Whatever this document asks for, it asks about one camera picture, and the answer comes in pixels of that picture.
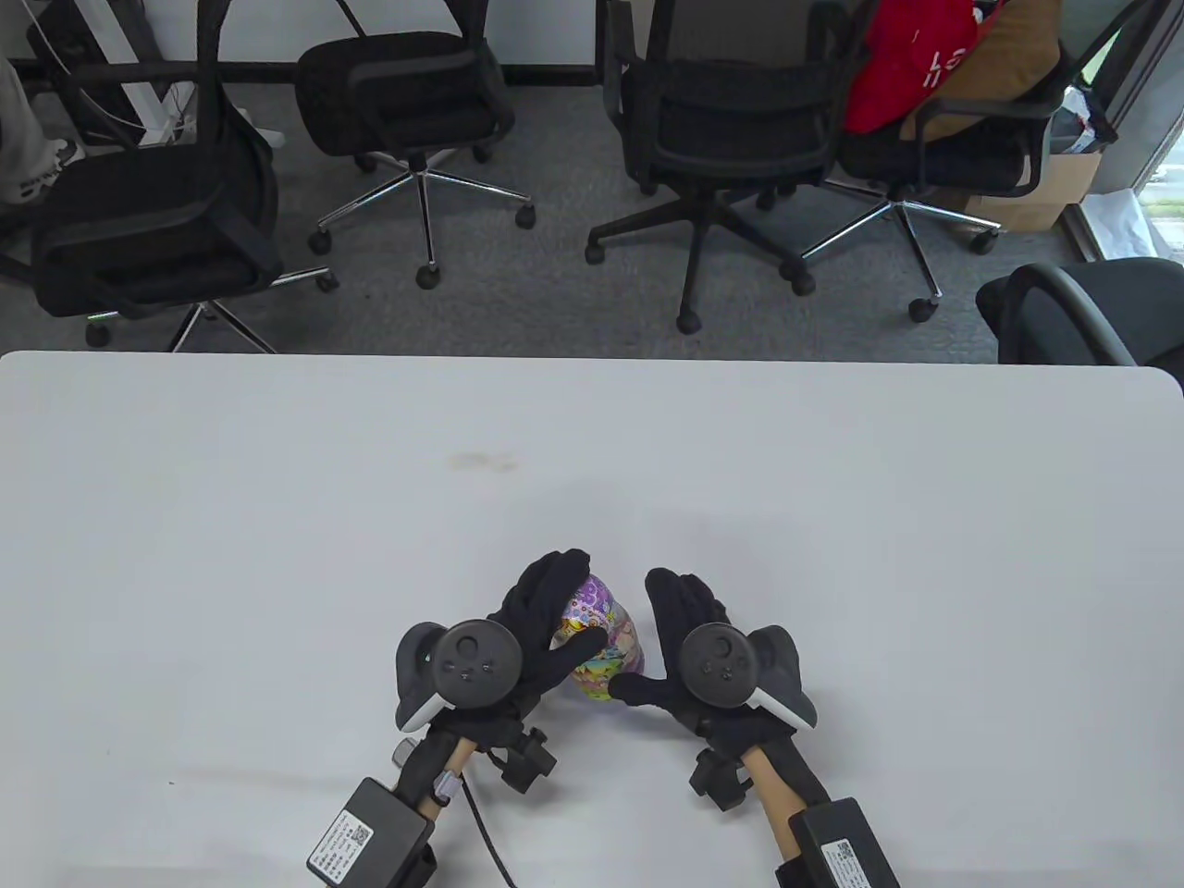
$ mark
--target colorful can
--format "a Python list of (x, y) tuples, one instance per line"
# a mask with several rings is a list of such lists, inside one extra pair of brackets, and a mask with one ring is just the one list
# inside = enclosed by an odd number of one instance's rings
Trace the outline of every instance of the colorful can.
[(592, 700), (609, 700), (609, 680), (622, 671), (641, 673), (645, 668), (645, 656), (629, 611), (620, 606), (599, 578), (588, 575), (564, 611), (554, 645), (591, 626), (604, 626), (609, 632), (609, 646), (577, 668), (572, 680)]

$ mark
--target black glove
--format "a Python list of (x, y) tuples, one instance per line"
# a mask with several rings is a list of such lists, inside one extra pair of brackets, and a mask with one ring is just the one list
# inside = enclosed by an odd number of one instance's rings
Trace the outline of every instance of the black glove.
[(678, 654), (683, 639), (707, 623), (728, 623), (727, 610), (699, 577), (680, 577), (656, 567), (645, 575), (645, 591), (654, 606), (654, 619), (665, 661), (665, 678), (646, 678), (622, 673), (609, 682), (610, 696), (629, 706), (656, 706), (665, 709), (729, 759), (740, 759), (754, 746), (786, 740), (796, 731), (764, 709), (741, 706), (719, 709), (691, 694), (678, 675)]
[(579, 549), (552, 552), (526, 568), (517, 585), (489, 619), (501, 623), (522, 648), (522, 675), (517, 686), (493, 706), (480, 709), (445, 709), (430, 732), (446, 731), (477, 744), (482, 752), (510, 747), (522, 734), (522, 720), (539, 699), (564, 681), (581, 663), (609, 644), (609, 635), (597, 626), (572, 636), (555, 650), (551, 641), (562, 620), (564, 609), (588, 578), (588, 555)]

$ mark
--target red cloth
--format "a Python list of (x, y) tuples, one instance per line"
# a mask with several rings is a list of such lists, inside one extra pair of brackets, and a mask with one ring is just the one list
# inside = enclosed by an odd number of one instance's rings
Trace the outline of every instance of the red cloth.
[(973, 0), (882, 0), (867, 44), (871, 60), (847, 104), (849, 133), (871, 133), (907, 116), (941, 84), (995, 24), (978, 24)]

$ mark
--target person's leg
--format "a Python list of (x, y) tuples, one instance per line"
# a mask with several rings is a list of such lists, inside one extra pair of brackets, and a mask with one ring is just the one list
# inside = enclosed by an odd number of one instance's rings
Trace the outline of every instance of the person's leg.
[(64, 165), (81, 156), (73, 142), (45, 137), (17, 71), (0, 56), (0, 201), (36, 200)]

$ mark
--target wooden handle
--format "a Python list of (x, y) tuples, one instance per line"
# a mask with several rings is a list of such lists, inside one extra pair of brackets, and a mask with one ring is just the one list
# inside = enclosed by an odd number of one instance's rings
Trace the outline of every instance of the wooden handle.
[[(449, 757), (448, 762), (444, 765), (444, 770), (451, 771), (453, 774), (459, 777), (461, 772), (464, 771), (464, 766), (469, 762), (469, 759), (472, 758), (472, 753), (475, 753), (476, 751), (477, 751), (477, 745), (472, 742), (472, 740), (465, 740), (464, 738), (462, 738), (461, 741), (456, 745), (456, 748), (452, 749), (452, 754)], [(440, 816), (442, 809), (439, 805), (436, 804), (436, 799), (429, 796), (427, 798), (425, 798), (423, 802), (419, 803), (419, 807), (417, 810), (429, 821), (435, 823), (436, 818)]]
[(752, 786), (757, 790), (757, 798), (765, 809), (768, 817), (768, 825), (773, 830), (773, 838), (777, 839), (777, 848), (781, 851), (783, 860), (793, 860), (802, 856), (802, 848), (798, 839), (790, 829), (790, 818), (806, 810), (806, 803), (785, 785), (773, 762), (768, 760), (759, 746), (754, 746), (745, 753), (740, 761), (748, 768), (752, 777)]

